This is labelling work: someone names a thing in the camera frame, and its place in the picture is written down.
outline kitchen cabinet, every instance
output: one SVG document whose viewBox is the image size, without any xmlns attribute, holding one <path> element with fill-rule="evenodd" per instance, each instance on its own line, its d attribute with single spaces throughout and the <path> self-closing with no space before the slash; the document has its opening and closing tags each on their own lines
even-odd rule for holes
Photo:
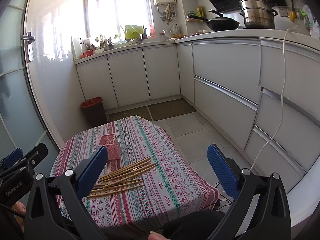
<svg viewBox="0 0 320 240">
<path fill-rule="evenodd" d="M 195 106 L 244 150 L 257 105 L 225 88 L 195 77 Z"/>
<path fill-rule="evenodd" d="M 270 139 L 261 129 L 257 127 L 252 129 L 245 149 L 247 155 L 252 159 L 251 164 L 260 149 Z M 286 192 L 289 192 L 304 176 L 304 171 L 299 164 L 273 140 L 260 152 L 255 165 L 264 173 L 261 174 L 263 176 L 269 177 L 273 172 L 278 173 Z"/>
<path fill-rule="evenodd" d="M 106 56 L 77 65 L 77 72 L 85 100 L 102 97 L 104 109 L 118 107 Z"/>
<path fill-rule="evenodd" d="M 192 45 L 177 46 L 181 95 L 195 103 Z"/>
<path fill-rule="evenodd" d="M 175 45 L 143 49 L 150 99 L 180 94 L 179 67 Z"/>
<path fill-rule="evenodd" d="M 281 102 L 274 93 L 263 89 L 255 124 L 270 137 L 278 129 Z M 274 140 L 308 171 L 320 153 L 320 128 L 308 118 L 284 104 L 281 127 Z"/>
<path fill-rule="evenodd" d="M 150 100 L 142 49 L 112 53 L 108 62 L 119 106 Z"/>
<path fill-rule="evenodd" d="M 259 103 L 260 40 L 192 43 L 195 75 Z"/>
<path fill-rule="evenodd" d="M 260 84 L 281 95 L 284 82 L 283 42 L 261 38 Z M 320 120 L 320 52 L 287 42 L 284 97 Z"/>
</svg>

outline bamboo chopstick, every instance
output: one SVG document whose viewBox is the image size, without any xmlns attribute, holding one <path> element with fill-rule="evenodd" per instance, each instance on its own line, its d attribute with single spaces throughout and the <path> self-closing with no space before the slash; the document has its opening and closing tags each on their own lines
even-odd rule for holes
<svg viewBox="0 0 320 240">
<path fill-rule="evenodd" d="M 116 190 L 116 191 L 110 191 L 110 192 L 102 193 L 102 194 L 89 195 L 87 197 L 100 197 L 100 196 L 110 195 L 110 194 L 113 194 L 113 193 L 118 193 L 118 192 L 130 190 L 130 189 L 134 189 L 134 188 L 137 188 L 137 187 L 142 187 L 143 185 L 144 185 L 144 183 L 141 184 L 141 185 L 134 186 L 134 187 L 124 188 L 124 189 L 120 189 L 120 190 Z"/>
<path fill-rule="evenodd" d="M 116 177 L 114 177 L 114 178 L 104 179 L 103 181 L 108 181 L 108 180 L 113 180 L 113 179 L 119 179 L 119 178 L 122 178 L 122 177 L 124 177 L 124 176 L 131 175 L 131 174 L 133 174 L 133 173 L 135 173 L 135 172 L 142 171 L 143 169 L 149 168 L 149 167 L 151 167 L 152 165 L 154 165 L 154 163 L 153 163 L 153 164 L 149 164 L 149 165 L 147 165 L 147 166 L 143 166 L 143 167 L 141 167 L 140 169 L 137 169 L 137 170 L 135 170 L 135 171 L 130 171 L 130 172 L 127 172 L 127 173 L 125 173 L 125 174 L 116 176 Z"/>
<path fill-rule="evenodd" d="M 116 170 L 116 171 L 113 171 L 113 172 L 111 172 L 111 173 L 108 173 L 108 174 L 106 174 L 106 175 L 104 175 L 104 176 L 101 176 L 100 179 L 105 178 L 105 177 L 109 177 L 110 175 L 112 175 L 112 174 L 114 174 L 114 173 L 117 173 L 117 172 L 119 172 L 119 171 L 127 170 L 127 169 L 131 168 L 132 166 L 137 165 L 137 164 L 139 164 L 139 163 L 143 163 L 143 162 L 145 162 L 147 159 L 150 159 L 150 158 L 151 158 L 151 157 L 148 156 L 148 157 L 142 159 L 141 161 L 132 163 L 132 164 L 130 164 L 130 165 L 128 165 L 128 166 L 125 166 L 125 167 L 123 167 L 123 168 L 121 168 L 121 169 L 119 169 L 119 170 Z"/>
<path fill-rule="evenodd" d="M 134 181 L 138 181 L 140 179 L 129 179 L 128 181 L 125 181 L 125 182 L 134 182 Z M 110 183 L 101 183 L 101 184 L 95 184 L 93 185 L 94 187 L 102 187 L 102 186 L 105 186 L 105 185 L 109 185 Z"/>
<path fill-rule="evenodd" d="M 139 175 L 139 174 L 141 174 L 141 173 L 144 173 L 145 171 L 150 170 L 150 169 L 152 169 L 152 168 L 154 168 L 154 167 L 156 167 L 156 166 L 157 166 L 157 164 L 154 163 L 151 167 L 146 168 L 146 169 L 144 169 L 143 171 L 139 171 L 138 173 L 135 173 L 135 174 L 133 174 L 133 175 L 130 175 L 129 177 L 126 177 L 126 178 L 124 178 L 124 179 L 121 179 L 121 180 L 112 182 L 112 183 L 107 184 L 107 185 L 105 185 L 105 186 L 103 186 L 103 187 L 113 186 L 113 185 L 115 185 L 115 184 L 117 184 L 117 183 L 123 182 L 123 181 L 125 181 L 125 180 L 127 180 L 127 179 L 133 178 L 133 177 L 135 177 L 135 176 L 137 176 L 137 175 Z"/>
<path fill-rule="evenodd" d="M 121 188 L 121 187 L 124 187 L 124 186 L 127 186 L 127 185 L 132 185 L 132 184 L 136 184 L 136 183 L 140 183 L 140 182 L 143 182 L 143 180 L 129 182 L 129 183 L 126 183 L 126 184 L 121 184 L 121 185 L 116 185 L 116 186 L 113 186 L 113 187 L 105 187 L 105 188 L 94 189 L 94 190 L 90 191 L 90 193 L 98 192 L 98 191 L 106 191 L 106 190 L 115 189 L 115 188 Z"/>
<path fill-rule="evenodd" d="M 132 166 L 132 167 L 130 167 L 130 168 L 127 169 L 127 170 L 123 170 L 123 171 L 120 171 L 120 172 L 118 172 L 118 173 L 114 173 L 114 174 L 112 174 L 112 175 L 110 175 L 110 176 L 108 176 L 108 177 L 105 177 L 105 178 L 103 178 L 103 179 L 99 179 L 99 182 L 103 182 L 103 181 L 106 181 L 106 180 L 111 180 L 111 179 L 113 179 L 114 177 L 116 177 L 116 176 L 118 176 L 118 175 L 125 174 L 125 173 L 127 173 L 128 171 L 131 171 L 131 170 L 136 170 L 136 169 L 138 169 L 139 167 L 142 167 L 143 165 L 148 164 L 148 163 L 150 163 L 150 160 L 146 160 L 145 162 L 139 163 L 139 164 L 137 164 L 137 165 L 135 165 L 135 166 Z"/>
</svg>

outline human hand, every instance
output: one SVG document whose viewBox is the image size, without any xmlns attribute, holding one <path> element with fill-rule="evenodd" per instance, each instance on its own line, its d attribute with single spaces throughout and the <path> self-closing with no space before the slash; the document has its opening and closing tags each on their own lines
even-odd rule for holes
<svg viewBox="0 0 320 240">
<path fill-rule="evenodd" d="M 148 240 L 168 240 L 163 235 L 158 234 L 154 231 L 150 231 L 150 235 L 148 236 Z"/>
</svg>

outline patterned tablecloth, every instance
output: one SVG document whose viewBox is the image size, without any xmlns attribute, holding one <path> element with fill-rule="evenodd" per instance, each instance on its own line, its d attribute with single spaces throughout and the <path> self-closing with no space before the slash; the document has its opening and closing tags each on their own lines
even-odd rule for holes
<svg viewBox="0 0 320 240">
<path fill-rule="evenodd" d="M 170 137 L 159 126 L 131 116 L 83 131 L 66 142 L 52 167 L 59 176 L 77 165 L 98 147 L 104 134 L 116 133 L 121 160 L 108 161 L 101 175 L 115 171 L 147 156 L 157 166 L 140 174 L 144 186 L 103 197 L 83 198 L 93 220 L 110 239 L 133 239 L 163 224 L 198 211 L 219 197 L 218 190 L 187 164 Z M 61 198 L 58 204 L 68 217 Z"/>
</svg>

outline frying pan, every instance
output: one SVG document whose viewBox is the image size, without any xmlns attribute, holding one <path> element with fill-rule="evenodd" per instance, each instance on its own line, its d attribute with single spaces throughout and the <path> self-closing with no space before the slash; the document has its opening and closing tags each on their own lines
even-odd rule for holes
<svg viewBox="0 0 320 240">
<path fill-rule="evenodd" d="M 211 9 L 208 12 L 212 12 L 214 14 L 219 15 L 219 17 L 216 18 L 211 18 L 210 20 L 207 20 L 202 17 L 194 16 L 194 15 L 189 15 L 189 18 L 192 19 L 198 19 L 198 20 L 203 20 L 206 25 L 213 30 L 214 32 L 218 31 L 226 31 L 226 30 L 235 30 L 239 27 L 240 22 L 237 22 L 236 20 L 228 17 L 224 17 L 223 14 Z"/>
</svg>

